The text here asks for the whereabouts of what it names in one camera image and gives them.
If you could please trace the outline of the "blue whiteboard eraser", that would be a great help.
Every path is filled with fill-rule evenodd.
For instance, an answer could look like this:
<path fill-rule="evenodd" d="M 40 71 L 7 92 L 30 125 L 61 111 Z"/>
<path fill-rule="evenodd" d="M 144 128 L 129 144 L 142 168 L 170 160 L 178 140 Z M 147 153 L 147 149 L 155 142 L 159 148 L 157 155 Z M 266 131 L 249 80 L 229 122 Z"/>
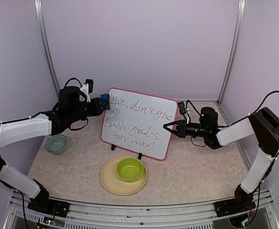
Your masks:
<path fill-rule="evenodd" d="M 102 106 L 109 105 L 109 99 L 110 99 L 109 94 L 101 94 L 100 99 L 101 99 L 101 105 Z"/>

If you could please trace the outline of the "pink framed whiteboard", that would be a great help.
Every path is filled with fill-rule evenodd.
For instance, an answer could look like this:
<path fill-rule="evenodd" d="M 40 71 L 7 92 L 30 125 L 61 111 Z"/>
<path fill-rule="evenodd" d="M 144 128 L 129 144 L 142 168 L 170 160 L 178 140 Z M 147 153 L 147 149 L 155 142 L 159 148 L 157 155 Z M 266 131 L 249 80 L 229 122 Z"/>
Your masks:
<path fill-rule="evenodd" d="M 101 140 L 154 160 L 167 157 L 172 134 L 163 126 L 176 119 L 171 99 L 110 88 L 110 109 L 103 117 Z"/>

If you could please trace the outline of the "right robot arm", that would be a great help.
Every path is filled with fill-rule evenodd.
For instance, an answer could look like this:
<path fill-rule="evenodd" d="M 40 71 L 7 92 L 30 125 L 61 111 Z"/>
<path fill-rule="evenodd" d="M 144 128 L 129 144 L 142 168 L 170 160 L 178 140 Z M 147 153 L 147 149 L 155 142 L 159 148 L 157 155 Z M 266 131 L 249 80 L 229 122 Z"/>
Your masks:
<path fill-rule="evenodd" d="M 179 138 L 187 136 L 204 140 L 207 147 L 216 150 L 234 142 L 250 143 L 254 150 L 251 167 L 235 190 L 231 208 L 240 212 L 253 193 L 268 176 L 279 154 L 279 118 L 268 107 L 263 107 L 241 120 L 220 128 L 218 113 L 212 107 L 203 107 L 199 121 L 186 119 L 164 124 L 163 128 Z"/>

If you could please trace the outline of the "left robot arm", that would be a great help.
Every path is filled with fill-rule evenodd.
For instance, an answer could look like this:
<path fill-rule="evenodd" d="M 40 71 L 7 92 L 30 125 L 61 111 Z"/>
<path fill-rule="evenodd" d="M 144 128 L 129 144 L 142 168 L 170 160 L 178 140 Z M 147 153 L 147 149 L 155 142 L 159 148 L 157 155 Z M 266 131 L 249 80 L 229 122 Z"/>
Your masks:
<path fill-rule="evenodd" d="M 91 87 L 85 83 L 81 87 L 66 86 L 59 91 L 58 102 L 49 111 L 41 111 L 33 116 L 0 122 L 0 182 L 10 186 L 30 199 L 43 212 L 53 208 L 53 201 L 41 184 L 23 174 L 28 166 L 18 165 L 32 161 L 37 154 L 37 145 L 46 136 L 61 134 L 66 129 L 75 131 L 72 124 L 89 122 L 88 118 L 100 116 L 110 108 L 109 94 L 90 98 Z"/>

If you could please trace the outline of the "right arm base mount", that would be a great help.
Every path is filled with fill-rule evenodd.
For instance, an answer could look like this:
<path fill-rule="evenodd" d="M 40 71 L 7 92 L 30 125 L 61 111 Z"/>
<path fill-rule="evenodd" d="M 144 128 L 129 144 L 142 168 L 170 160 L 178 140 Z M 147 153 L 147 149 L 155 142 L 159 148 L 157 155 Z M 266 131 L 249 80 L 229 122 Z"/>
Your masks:
<path fill-rule="evenodd" d="M 253 209 L 256 204 L 253 200 L 238 202 L 236 199 L 227 199 L 215 202 L 214 207 L 217 217 L 224 217 Z"/>

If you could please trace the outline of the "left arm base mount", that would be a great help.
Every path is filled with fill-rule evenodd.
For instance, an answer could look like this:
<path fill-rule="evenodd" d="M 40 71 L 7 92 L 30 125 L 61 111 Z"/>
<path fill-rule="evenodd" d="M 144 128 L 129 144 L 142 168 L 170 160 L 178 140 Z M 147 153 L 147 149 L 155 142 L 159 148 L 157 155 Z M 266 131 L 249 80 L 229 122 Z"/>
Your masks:
<path fill-rule="evenodd" d="M 69 208 L 68 202 L 51 198 L 35 198 L 28 203 L 28 209 L 62 218 L 67 217 Z"/>

